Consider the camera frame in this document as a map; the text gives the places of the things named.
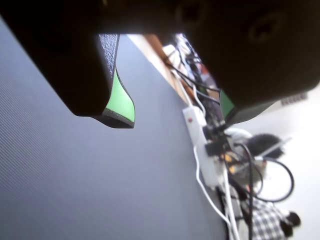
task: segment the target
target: checkered fabric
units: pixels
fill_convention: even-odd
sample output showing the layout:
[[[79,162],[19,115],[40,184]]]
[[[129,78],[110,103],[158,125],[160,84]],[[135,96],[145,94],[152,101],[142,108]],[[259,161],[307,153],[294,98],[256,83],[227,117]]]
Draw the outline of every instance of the checkered fabric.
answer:
[[[249,214],[249,200],[242,201],[242,209]],[[253,199],[252,239],[286,240],[280,221],[288,222],[283,214],[270,202]]]

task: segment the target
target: green rubber pad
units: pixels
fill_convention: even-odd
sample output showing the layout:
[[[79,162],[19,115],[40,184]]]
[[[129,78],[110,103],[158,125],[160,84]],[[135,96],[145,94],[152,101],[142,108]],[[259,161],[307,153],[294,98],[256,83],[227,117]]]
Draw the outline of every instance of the green rubber pad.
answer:
[[[222,89],[220,91],[220,105],[223,118],[226,119],[235,105]]]
[[[135,122],[134,103],[122,87],[117,69],[114,70],[111,95],[105,108],[114,111],[133,123]]]

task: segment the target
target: desk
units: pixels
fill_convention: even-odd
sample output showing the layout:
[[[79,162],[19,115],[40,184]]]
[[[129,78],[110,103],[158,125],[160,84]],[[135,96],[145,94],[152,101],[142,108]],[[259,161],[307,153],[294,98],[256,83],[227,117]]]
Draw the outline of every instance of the desk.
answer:
[[[0,239],[225,239],[185,103],[127,36],[116,64],[134,129],[74,116],[2,21],[0,36]]]

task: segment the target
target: gray fabric surface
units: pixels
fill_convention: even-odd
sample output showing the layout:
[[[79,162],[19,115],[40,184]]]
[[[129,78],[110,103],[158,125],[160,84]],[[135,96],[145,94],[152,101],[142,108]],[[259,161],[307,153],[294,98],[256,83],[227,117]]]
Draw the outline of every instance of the gray fabric surface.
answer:
[[[134,129],[72,115],[0,19],[1,240],[225,238],[196,183],[185,104],[127,36],[116,63]]]

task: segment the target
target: power strip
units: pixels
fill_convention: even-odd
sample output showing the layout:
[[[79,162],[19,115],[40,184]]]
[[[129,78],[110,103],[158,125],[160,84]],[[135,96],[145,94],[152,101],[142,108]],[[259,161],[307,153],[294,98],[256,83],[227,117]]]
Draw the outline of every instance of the power strip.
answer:
[[[215,189],[223,184],[223,164],[219,162],[218,156],[208,156],[205,145],[206,139],[203,127],[207,125],[206,119],[199,107],[189,106],[182,110],[186,126],[188,128],[193,146],[196,146],[199,158],[200,170],[205,185]]]

